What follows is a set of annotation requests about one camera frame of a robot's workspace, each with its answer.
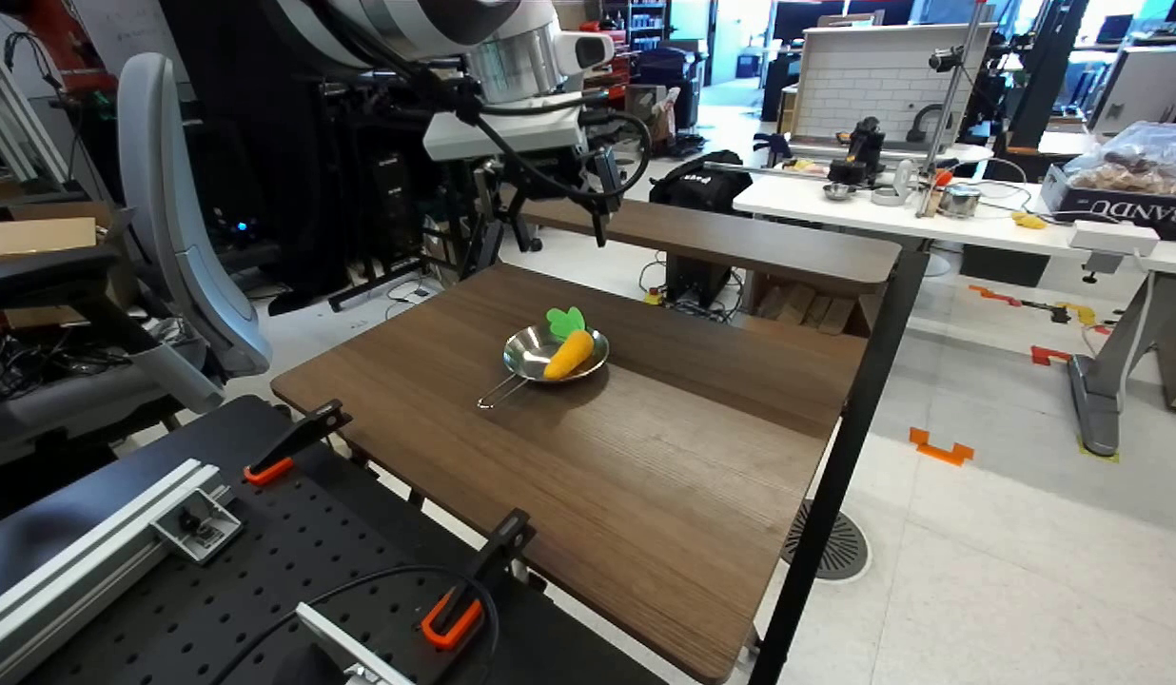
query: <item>white desk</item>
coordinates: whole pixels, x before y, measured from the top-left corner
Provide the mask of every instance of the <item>white desk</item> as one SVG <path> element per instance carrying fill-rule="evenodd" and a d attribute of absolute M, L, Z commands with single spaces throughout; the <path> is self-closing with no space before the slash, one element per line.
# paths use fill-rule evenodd
<path fill-rule="evenodd" d="M 1023 207 L 1019 183 L 984 183 L 984 194 L 996 207 Z M 918 216 L 913 202 L 906 207 L 875 207 L 864 194 L 854 202 L 825 202 L 817 178 L 796 174 L 759 174 L 750 191 L 735 198 L 738 214 L 781 216 L 801 224 L 825 224 L 847 233 L 878 233 L 897 238 L 946 238 L 946 242 L 971 242 L 971 249 L 996 249 L 996 250 L 1023 250 L 1023 256 L 1075 256 L 1086 260 L 1089 250 L 1070 249 L 1075 228 L 1048 224 L 1048 228 L 1017 228 L 1010 211 L 979 207 L 971 222 L 951 216 Z M 1176 316 L 1176 242 L 1156 242 L 1146 260 L 1152 270 L 1152 309 L 1146 316 L 1146 288 L 1123 313 L 1117 335 L 1103 341 L 1098 358 L 1070 360 L 1070 391 L 1077 410 L 1081 444 L 1102 455 L 1121 453 L 1121 377 L 1131 369 L 1146 350 L 1156 346 L 1164 325 Z"/>

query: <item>green object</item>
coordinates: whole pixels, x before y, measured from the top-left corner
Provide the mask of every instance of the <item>green object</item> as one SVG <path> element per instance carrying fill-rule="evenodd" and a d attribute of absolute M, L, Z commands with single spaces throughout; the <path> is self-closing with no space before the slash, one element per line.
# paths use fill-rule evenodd
<path fill-rule="evenodd" d="M 564 341 L 575 331 L 592 331 L 584 309 L 547 309 L 545 321 L 557 341 Z"/>

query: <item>gray floor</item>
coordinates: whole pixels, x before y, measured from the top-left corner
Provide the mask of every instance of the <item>gray floor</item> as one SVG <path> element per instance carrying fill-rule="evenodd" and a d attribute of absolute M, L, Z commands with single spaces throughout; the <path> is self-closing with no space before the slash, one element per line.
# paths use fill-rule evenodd
<path fill-rule="evenodd" d="M 727 106 L 707 110 L 703 128 L 716 146 L 748 148 L 754 120 Z M 640 270 L 654 250 L 597 250 L 593 238 L 545 233 L 545 250 L 505 242 L 504 260 L 642 297 Z M 1123 453 L 1098 460 L 1075 439 L 1062 369 L 1032 364 L 1028 346 L 1086 350 L 1103 335 L 971 288 L 1110 316 L 1137 282 L 1128 275 L 1089 288 L 1077 275 L 1077 263 L 1051 263 L 1039 288 L 1013 288 L 971 282 L 956 256 L 938 256 L 847 502 L 873 540 L 873 563 L 849 581 L 816 587 L 786 680 L 1176 680 L 1176 415 L 1160 406 L 1152 358 L 1128 389 Z M 436 288 L 401 282 L 342 316 L 309 309 L 267 321 L 274 374 Z M 269 377 L 235 380 L 231 391 L 269 397 Z M 956 469 L 921 455 L 913 425 L 939 444 L 971 444 L 975 460 Z M 564 606 L 665 680 L 685 680 L 606 622 Z"/>

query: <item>table leg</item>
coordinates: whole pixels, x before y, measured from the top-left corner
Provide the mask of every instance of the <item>table leg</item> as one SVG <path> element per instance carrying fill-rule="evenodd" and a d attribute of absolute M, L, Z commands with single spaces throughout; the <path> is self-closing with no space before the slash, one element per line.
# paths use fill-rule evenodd
<path fill-rule="evenodd" d="M 807 610 L 831 530 L 840 517 L 840 502 L 847 502 L 849 478 L 858 472 L 864 434 L 875 420 L 875 406 L 885 401 L 885 384 L 892 377 L 906 321 L 911 321 L 913 302 L 921 292 L 929 249 L 933 242 L 913 242 L 913 238 L 902 242 L 902 256 L 897 256 L 895 275 L 888 282 L 878 325 L 875 325 L 875 331 L 864 346 L 864 358 L 862 358 L 862 369 L 858 369 L 858 380 L 854 380 L 854 391 L 849 391 L 840 434 L 839 434 L 839 443 L 825 455 L 816 502 L 807 511 L 801 549 L 787 563 L 787 573 L 786 573 L 786 587 L 781 587 L 781 597 L 776 597 L 776 610 L 774 610 L 774 623 L 768 623 L 767 644 L 759 652 L 759 662 L 754 662 L 754 672 L 750 672 L 754 685 L 774 685 L 781 676 L 781 666 L 786 666 L 787 644 L 793 644 L 793 634 L 805 622 L 805 610 Z"/>
<path fill-rule="evenodd" d="M 1135 292 L 1131 309 L 1117 325 L 1110 340 L 1098 358 L 1077 355 L 1070 360 L 1070 391 L 1077 410 L 1081 444 L 1098 455 L 1121 453 L 1121 377 L 1156 346 L 1169 321 L 1176 321 L 1176 278 L 1152 275 L 1152 303 L 1146 316 L 1146 284 Z"/>

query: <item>brown tabletop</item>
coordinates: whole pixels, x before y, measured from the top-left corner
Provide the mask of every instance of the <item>brown tabletop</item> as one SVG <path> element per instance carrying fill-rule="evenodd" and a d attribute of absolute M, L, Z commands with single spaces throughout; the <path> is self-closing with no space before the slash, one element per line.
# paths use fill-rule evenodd
<path fill-rule="evenodd" d="M 523 216 L 547 228 L 593 233 L 592 214 L 573 202 L 524 202 Z M 831 292 L 878 288 L 897 260 L 897 242 L 888 238 L 654 202 L 626 202 L 609 216 L 609 238 L 750 265 Z"/>
<path fill-rule="evenodd" d="M 612 360 L 481 415 L 504 340 L 552 303 L 580 303 Z M 754 630 L 862 355 L 847 335 L 724 327 L 493 265 L 274 389 L 300 410 L 342 401 L 351 444 L 475 530 L 531 511 L 532 568 L 716 680 Z"/>

